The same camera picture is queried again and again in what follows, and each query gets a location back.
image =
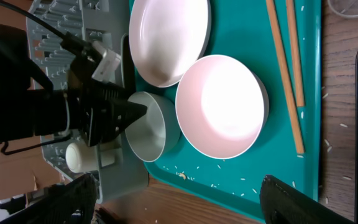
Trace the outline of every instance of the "chopstick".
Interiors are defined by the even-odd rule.
[[[305,97],[303,96],[302,69],[299,56],[298,31],[296,29],[295,7],[293,0],[286,0],[288,29],[290,31],[291,56],[293,76],[295,79],[295,95],[296,105],[298,107],[305,106]]]
[[[296,151],[299,154],[305,153],[301,129],[299,127],[298,114],[296,113],[295,100],[293,98],[290,74],[288,73],[287,60],[285,59],[283,40],[281,38],[280,27],[278,26],[277,13],[274,0],[266,0],[270,26],[272,27],[274,44],[276,47],[278,64],[280,66],[281,78],[283,80],[284,94],[287,101],[288,112],[290,114],[292,133],[295,140]]]

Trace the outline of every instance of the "transparent container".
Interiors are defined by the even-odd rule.
[[[348,19],[358,18],[358,0],[327,0],[331,10]]]

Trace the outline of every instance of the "white object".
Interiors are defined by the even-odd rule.
[[[134,93],[128,101],[147,106],[146,115],[125,130],[128,143],[139,159],[154,162],[179,140],[175,106],[164,97],[146,92]]]
[[[178,83],[204,54],[211,27],[208,0],[137,0],[129,23],[131,55],[157,87]]]
[[[241,62],[224,55],[199,59],[179,83],[180,128],[202,154],[230,159],[246,152],[269,113],[263,83]]]
[[[114,149],[101,151],[100,157],[103,167],[113,164],[115,161]],[[98,162],[93,147],[88,147],[82,143],[74,142],[67,146],[66,162],[68,168],[74,173],[98,170]]]

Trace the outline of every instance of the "green tray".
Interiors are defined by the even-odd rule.
[[[288,185],[295,181],[297,190],[314,200],[318,199],[321,1],[295,1],[306,102],[304,108],[298,109],[306,151],[304,158],[296,154],[265,1],[210,0],[210,3],[211,37],[205,55],[222,54],[236,58],[262,80],[270,100],[268,120],[255,144],[237,158],[225,161],[208,158],[181,135],[173,152],[162,156],[157,162],[145,163],[145,166],[158,180],[263,221],[259,190],[266,174],[272,174]],[[285,0],[276,0],[276,10],[292,77]],[[156,93],[175,101],[177,85],[155,88],[148,85],[138,73],[136,82],[138,91]],[[182,171],[188,177],[193,177],[193,181],[183,180],[176,175]]]

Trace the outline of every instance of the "black cable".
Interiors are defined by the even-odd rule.
[[[37,16],[15,6],[12,5],[10,3],[4,2],[0,0],[0,6],[8,8],[10,10],[13,10],[15,12],[18,12],[26,17],[28,17],[29,19],[32,19],[34,22],[40,24],[41,26],[45,27],[46,29],[48,29],[50,32],[53,32],[55,35],[57,35],[58,37],[65,39],[65,35],[60,32],[59,30],[57,30],[56,28],[52,27],[51,25],[47,24],[45,21],[41,20],[40,18],[38,18]]]
[[[9,146],[9,143],[7,141],[4,141],[4,146],[1,148],[1,153],[4,154],[5,156],[9,156],[9,155],[16,154],[16,153],[19,153],[19,152],[28,151],[30,149],[35,149],[36,147],[47,146],[47,145],[54,144],[54,143],[59,143],[59,142],[65,142],[65,141],[68,141],[70,139],[71,139],[71,134],[69,134],[69,135],[67,135],[67,136],[65,136],[65,137],[63,137],[61,139],[56,139],[56,140],[52,140],[52,141],[49,141],[49,142],[43,142],[41,144],[36,144],[34,146],[25,147],[25,148],[22,148],[22,149],[16,149],[16,150],[9,151],[9,152],[6,152],[6,149]]]

